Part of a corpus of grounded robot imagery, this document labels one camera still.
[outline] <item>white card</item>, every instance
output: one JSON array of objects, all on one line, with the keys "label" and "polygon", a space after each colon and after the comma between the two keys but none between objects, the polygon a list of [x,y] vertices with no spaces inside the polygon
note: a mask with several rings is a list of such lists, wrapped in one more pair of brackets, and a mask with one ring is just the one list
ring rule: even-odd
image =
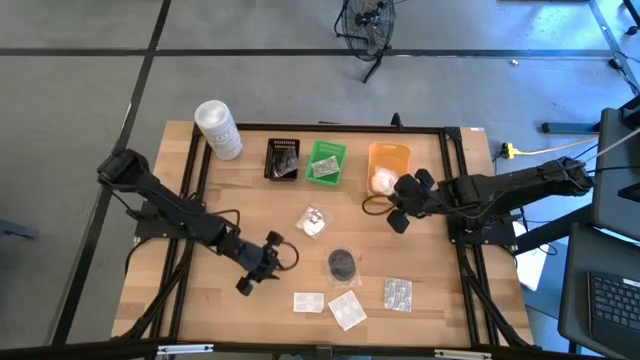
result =
[{"label": "white card", "polygon": [[349,290],[329,302],[329,308],[344,331],[351,329],[367,318],[367,314],[364,313],[353,290]]},{"label": "white card", "polygon": [[321,313],[322,309],[323,293],[293,293],[293,312]]}]

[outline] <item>concrete floor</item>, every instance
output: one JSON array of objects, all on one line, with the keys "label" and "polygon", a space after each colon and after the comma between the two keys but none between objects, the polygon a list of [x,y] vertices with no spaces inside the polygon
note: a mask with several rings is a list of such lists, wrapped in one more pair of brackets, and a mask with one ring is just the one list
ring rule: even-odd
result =
[{"label": "concrete floor", "polygon": [[[340,3],[174,1],[160,48],[342,49],[332,34]],[[0,47],[144,48],[160,4],[4,0]],[[624,35],[628,13],[617,1],[598,4],[623,51],[640,56],[640,35]],[[608,49],[586,3],[410,0],[396,10],[397,49]],[[165,122],[190,121],[198,104],[215,98],[241,122],[386,124],[399,112],[407,124],[484,127],[492,151],[505,141],[535,150],[582,138],[542,135],[541,123],[595,122],[602,108],[632,97],[605,59],[518,59],[518,66],[509,60],[388,58],[365,86],[359,79],[369,64],[352,57],[156,58],[130,147],[153,161]],[[41,233],[35,241],[0,241],[0,348],[47,341],[95,201],[95,168],[118,135],[140,65],[137,57],[0,57],[0,218]],[[588,146],[500,161],[498,170],[574,156]],[[586,201],[548,198],[527,213],[550,220]],[[73,342],[110,334],[134,228],[121,205],[112,205]],[[566,348],[552,319],[535,311],[530,319],[537,344]]]}]

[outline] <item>green container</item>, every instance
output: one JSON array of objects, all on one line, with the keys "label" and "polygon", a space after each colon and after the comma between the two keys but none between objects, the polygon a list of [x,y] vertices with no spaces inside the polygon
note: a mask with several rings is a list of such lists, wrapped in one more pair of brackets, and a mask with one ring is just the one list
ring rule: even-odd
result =
[{"label": "green container", "polygon": [[[340,175],[342,175],[342,167],[344,165],[344,158],[346,154],[347,147],[344,145],[330,143],[328,141],[316,141],[315,144],[313,144],[313,149],[311,150],[311,158],[309,158],[309,164],[307,165],[307,173],[305,174],[305,177],[307,178],[307,180],[317,184],[338,186],[338,184],[340,183]],[[336,160],[338,160],[340,171],[323,177],[314,178],[313,168],[311,167],[311,164],[320,160],[328,159],[334,155],[336,156]]]}]

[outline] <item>orange basket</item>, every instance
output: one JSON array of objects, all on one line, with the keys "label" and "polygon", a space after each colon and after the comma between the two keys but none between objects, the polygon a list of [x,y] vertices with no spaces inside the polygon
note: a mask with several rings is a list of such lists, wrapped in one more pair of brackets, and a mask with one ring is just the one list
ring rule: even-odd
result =
[{"label": "orange basket", "polygon": [[[379,168],[391,170],[398,177],[409,172],[411,149],[406,145],[376,142],[369,146],[369,173],[367,176],[367,193],[375,194],[371,189],[371,179]],[[385,203],[387,199],[375,198],[373,202]]]}]

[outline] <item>wooden tabletop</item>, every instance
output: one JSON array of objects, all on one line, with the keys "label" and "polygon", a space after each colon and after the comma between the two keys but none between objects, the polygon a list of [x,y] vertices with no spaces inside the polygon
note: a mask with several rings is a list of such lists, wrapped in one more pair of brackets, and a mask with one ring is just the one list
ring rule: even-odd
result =
[{"label": "wooden tabletop", "polygon": [[[154,173],[163,184],[180,188],[193,124],[168,122]],[[463,146],[470,174],[493,174],[486,134],[463,128]],[[196,246],[180,325],[179,339],[210,342],[281,344],[342,344],[360,346],[468,347],[469,336],[455,248],[449,243],[444,216],[412,219],[407,231],[394,233],[384,216],[368,216],[360,205],[366,197],[368,149],[372,142],[406,144],[411,148],[410,172],[426,168],[436,181],[444,179],[438,138],[435,135],[241,131],[244,152],[234,161],[211,157],[205,201],[208,211],[235,208],[242,214],[241,236],[258,245],[270,230],[282,234],[300,251],[300,263],[279,273],[242,296],[235,284],[246,274],[239,265]],[[299,138],[301,168],[306,168],[315,140],[347,146],[340,185],[329,188],[304,178],[291,183],[263,178],[269,138]],[[204,149],[199,144],[191,189]],[[451,144],[451,154],[455,150]],[[317,203],[334,214],[317,239],[295,227],[307,206]],[[128,330],[158,290],[167,239],[151,240],[133,255],[116,315],[113,335]],[[356,258],[360,284],[337,287],[328,272],[327,257],[338,248]],[[509,254],[484,247],[491,295],[508,322],[531,342],[529,322],[516,268]],[[281,247],[282,262],[293,253]],[[397,277],[413,281],[413,311],[385,310],[384,281]],[[343,331],[326,304],[353,290],[367,319]],[[293,312],[294,292],[321,292],[321,314]],[[168,302],[162,334],[168,333],[173,299]],[[481,339],[486,342],[482,307],[476,299]]]}]

